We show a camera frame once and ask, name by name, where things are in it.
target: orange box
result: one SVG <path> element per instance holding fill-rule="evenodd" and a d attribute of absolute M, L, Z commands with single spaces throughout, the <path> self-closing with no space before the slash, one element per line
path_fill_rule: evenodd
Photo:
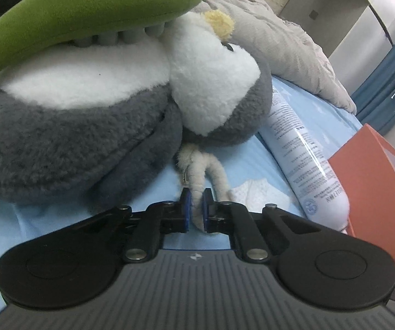
<path fill-rule="evenodd" d="M 395 149 L 365 124 L 329 162 L 350 200 L 348 234 L 395 260 Z"/>

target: blue curtain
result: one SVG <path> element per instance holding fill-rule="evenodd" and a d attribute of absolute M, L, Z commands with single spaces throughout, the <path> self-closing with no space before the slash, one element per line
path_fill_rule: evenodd
<path fill-rule="evenodd" d="M 352 94 L 356 117 L 381 135 L 395 124 L 395 45 L 367 80 Z"/>

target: green plush crocodile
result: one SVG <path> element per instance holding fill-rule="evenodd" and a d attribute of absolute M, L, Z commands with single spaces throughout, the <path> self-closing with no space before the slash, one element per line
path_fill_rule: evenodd
<path fill-rule="evenodd" d="M 0 17 L 0 71 L 58 43 L 170 21 L 201 0 L 22 0 Z"/>
<path fill-rule="evenodd" d="M 229 40 L 229 16 L 189 12 L 200 1 L 3 1 L 0 199 L 108 209 L 181 143 L 254 135 L 271 107 L 269 63 Z"/>

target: plush bird eye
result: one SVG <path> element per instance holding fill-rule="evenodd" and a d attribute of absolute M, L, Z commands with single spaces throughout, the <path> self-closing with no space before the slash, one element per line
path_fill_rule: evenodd
<path fill-rule="evenodd" d="M 234 52 L 234 49 L 231 47 L 231 45 L 228 42 L 222 42 L 222 46 L 225 46 L 228 50 Z"/>

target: black circular pad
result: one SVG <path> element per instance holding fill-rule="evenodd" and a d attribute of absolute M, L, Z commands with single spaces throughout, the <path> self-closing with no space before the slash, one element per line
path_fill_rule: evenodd
<path fill-rule="evenodd" d="M 82 304 L 107 289 L 118 259 L 88 233 L 62 232 L 20 244 L 0 258 L 0 292 L 30 309 Z"/>
<path fill-rule="evenodd" d="M 328 251 L 315 260 L 317 269 L 333 279 L 355 279 L 367 269 L 367 263 L 360 255 L 349 251 Z"/>
<path fill-rule="evenodd" d="M 395 286 L 395 262 L 381 248 L 322 227 L 292 235 L 277 273 L 286 288 L 314 306 L 354 311 L 380 304 Z"/>
<path fill-rule="evenodd" d="M 27 261 L 28 271 L 43 279 L 64 277 L 74 272 L 77 266 L 77 256 L 61 249 L 38 253 Z"/>

